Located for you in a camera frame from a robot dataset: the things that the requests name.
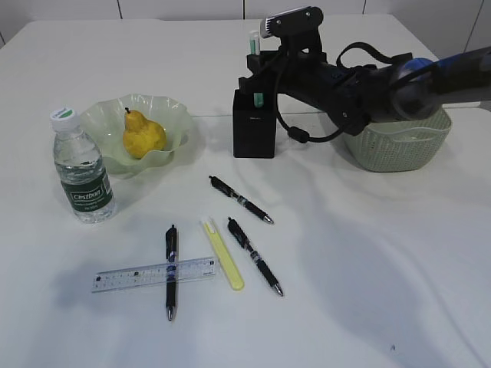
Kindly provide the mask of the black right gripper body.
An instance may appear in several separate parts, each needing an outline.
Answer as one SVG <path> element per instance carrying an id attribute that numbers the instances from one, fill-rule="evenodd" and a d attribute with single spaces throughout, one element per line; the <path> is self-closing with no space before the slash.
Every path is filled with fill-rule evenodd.
<path id="1" fill-rule="evenodd" d="M 338 128 L 334 133 L 358 135 L 368 125 L 367 114 L 356 106 L 356 98 L 341 88 L 349 76 L 327 62 L 318 36 L 290 36 L 278 49 L 268 52 L 273 104 L 286 94 L 326 112 Z"/>

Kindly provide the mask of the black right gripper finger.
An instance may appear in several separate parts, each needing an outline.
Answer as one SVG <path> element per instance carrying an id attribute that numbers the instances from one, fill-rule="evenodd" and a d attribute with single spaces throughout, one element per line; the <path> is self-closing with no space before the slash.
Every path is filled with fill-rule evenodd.
<path id="1" fill-rule="evenodd" d="M 262 51 L 260 54 L 246 56 L 246 67 L 253 75 L 277 74 L 286 59 L 285 52 Z"/>
<path id="2" fill-rule="evenodd" d="M 254 74 L 251 77 L 239 78 L 239 91 L 242 94 L 274 94 L 278 91 L 275 87 L 277 74 L 265 72 L 264 74 Z"/>

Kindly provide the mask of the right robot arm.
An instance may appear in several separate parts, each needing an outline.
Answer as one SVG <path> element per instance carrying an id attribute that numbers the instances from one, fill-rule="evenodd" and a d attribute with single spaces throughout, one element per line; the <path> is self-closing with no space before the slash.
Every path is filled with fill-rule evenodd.
<path id="1" fill-rule="evenodd" d="M 365 42 L 348 48 L 367 52 L 384 67 L 330 64 L 318 34 L 283 37 L 277 51 L 248 55 L 252 76 L 239 78 L 239 91 L 272 97 L 276 119 L 300 143 L 327 142 L 342 133 L 357 136 L 371 123 L 424 120 L 444 104 L 490 99 L 489 48 L 438 61 L 410 53 L 388 57 Z M 336 131 L 314 137 L 289 126 L 279 112 L 279 94 L 325 112 Z"/>

